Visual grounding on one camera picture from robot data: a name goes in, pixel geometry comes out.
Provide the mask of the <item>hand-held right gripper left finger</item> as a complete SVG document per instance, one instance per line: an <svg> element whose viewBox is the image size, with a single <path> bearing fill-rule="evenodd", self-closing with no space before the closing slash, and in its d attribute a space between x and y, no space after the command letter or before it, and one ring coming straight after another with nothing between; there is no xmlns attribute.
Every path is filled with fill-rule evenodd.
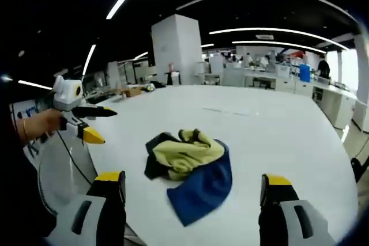
<svg viewBox="0 0 369 246"><path fill-rule="evenodd" d="M123 245L126 225L125 172L99 174L56 217L47 245Z"/></svg>

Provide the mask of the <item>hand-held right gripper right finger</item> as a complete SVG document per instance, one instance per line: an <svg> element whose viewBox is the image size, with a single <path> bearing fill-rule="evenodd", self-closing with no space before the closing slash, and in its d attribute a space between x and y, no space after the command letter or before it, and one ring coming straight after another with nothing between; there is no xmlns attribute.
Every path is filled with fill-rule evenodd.
<svg viewBox="0 0 369 246"><path fill-rule="evenodd" d="M336 244L325 217L279 175L262 175L258 225L261 245Z"/></svg>

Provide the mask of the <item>person's left hand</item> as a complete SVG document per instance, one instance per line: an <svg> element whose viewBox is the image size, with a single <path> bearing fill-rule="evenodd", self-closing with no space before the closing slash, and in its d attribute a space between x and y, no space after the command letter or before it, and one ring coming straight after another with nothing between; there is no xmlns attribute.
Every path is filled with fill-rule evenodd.
<svg viewBox="0 0 369 246"><path fill-rule="evenodd" d="M24 122L24 130L29 139L41 137L45 133L53 133L61 128L62 113L56 109L48 109L37 113Z"/></svg>

